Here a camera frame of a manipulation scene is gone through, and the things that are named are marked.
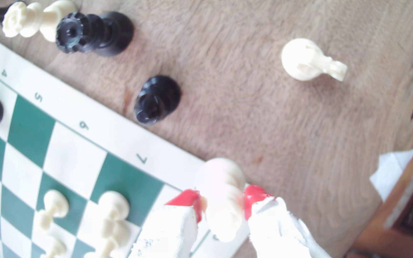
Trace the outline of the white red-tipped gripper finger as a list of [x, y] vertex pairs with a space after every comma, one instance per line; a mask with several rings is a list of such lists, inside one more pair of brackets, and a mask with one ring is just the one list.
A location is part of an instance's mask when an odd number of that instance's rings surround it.
[[202, 221], [202, 196], [187, 189], [152, 211], [130, 258], [188, 258]]
[[258, 258], [330, 258], [282, 197], [258, 185], [244, 189], [244, 215]]

